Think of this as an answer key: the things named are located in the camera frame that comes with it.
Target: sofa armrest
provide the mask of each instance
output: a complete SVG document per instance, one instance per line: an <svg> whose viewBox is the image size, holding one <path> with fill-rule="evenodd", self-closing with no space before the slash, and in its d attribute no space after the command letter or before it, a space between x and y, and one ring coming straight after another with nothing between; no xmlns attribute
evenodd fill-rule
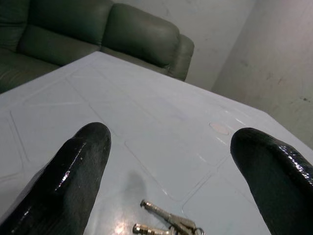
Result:
<svg viewBox="0 0 313 235"><path fill-rule="evenodd" d="M194 53L195 45L193 41L185 35L180 35L179 45L173 62L170 64L168 75L181 81L186 80L189 65Z"/></svg>

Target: backrest cushion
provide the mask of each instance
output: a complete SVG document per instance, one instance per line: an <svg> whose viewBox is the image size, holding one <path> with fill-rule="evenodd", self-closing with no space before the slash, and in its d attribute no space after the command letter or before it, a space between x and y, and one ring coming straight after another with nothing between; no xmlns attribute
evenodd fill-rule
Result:
<svg viewBox="0 0 313 235"><path fill-rule="evenodd" d="M110 0L32 0L18 52L66 65L100 49Z"/></svg>
<svg viewBox="0 0 313 235"><path fill-rule="evenodd" d="M29 23L100 45L110 0L32 0Z"/></svg>
<svg viewBox="0 0 313 235"><path fill-rule="evenodd" d="M125 4L114 4L102 45L164 67L174 58L179 30L172 23Z"/></svg>
<svg viewBox="0 0 313 235"><path fill-rule="evenodd" d="M16 51L28 17L29 0L0 0L0 47Z"/></svg>

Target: tabletop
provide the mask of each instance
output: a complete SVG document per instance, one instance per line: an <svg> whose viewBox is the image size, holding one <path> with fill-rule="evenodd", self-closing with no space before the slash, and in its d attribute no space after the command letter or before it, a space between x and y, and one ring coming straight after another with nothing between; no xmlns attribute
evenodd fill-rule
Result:
<svg viewBox="0 0 313 235"><path fill-rule="evenodd" d="M210 235L269 235L230 155L254 127L313 162L313 151L268 114L101 52L0 95L0 215L82 126L99 121L112 148L85 235L165 228L147 199Z"/></svg>

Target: leather sofa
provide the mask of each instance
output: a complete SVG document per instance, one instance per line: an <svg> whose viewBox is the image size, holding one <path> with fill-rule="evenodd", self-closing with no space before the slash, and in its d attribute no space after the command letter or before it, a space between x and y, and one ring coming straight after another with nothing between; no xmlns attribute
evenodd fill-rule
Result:
<svg viewBox="0 0 313 235"><path fill-rule="evenodd" d="M193 50L172 23L110 0L0 1L0 93L94 51L184 81Z"/></svg>

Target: metal key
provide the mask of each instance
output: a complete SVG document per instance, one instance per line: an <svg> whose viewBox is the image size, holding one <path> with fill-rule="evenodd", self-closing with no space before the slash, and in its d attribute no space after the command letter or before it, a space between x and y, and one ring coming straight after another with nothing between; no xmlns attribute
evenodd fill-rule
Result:
<svg viewBox="0 0 313 235"><path fill-rule="evenodd" d="M156 205L142 200L140 203L141 207L144 207L150 212L154 212L158 216L162 217L166 222L171 224L170 230L162 230L148 227L146 225L135 224L133 227L134 234L143 235L205 235L202 228L197 228L194 221L180 217L166 212L165 210L157 207Z"/></svg>
<svg viewBox="0 0 313 235"><path fill-rule="evenodd" d="M135 224L133 227L133 233L143 235L170 235L170 231L155 229L142 224Z"/></svg>
<svg viewBox="0 0 313 235"><path fill-rule="evenodd" d="M166 222L172 224L180 234L198 235L197 227L194 221L171 214L147 200L142 200L140 206L162 217Z"/></svg>

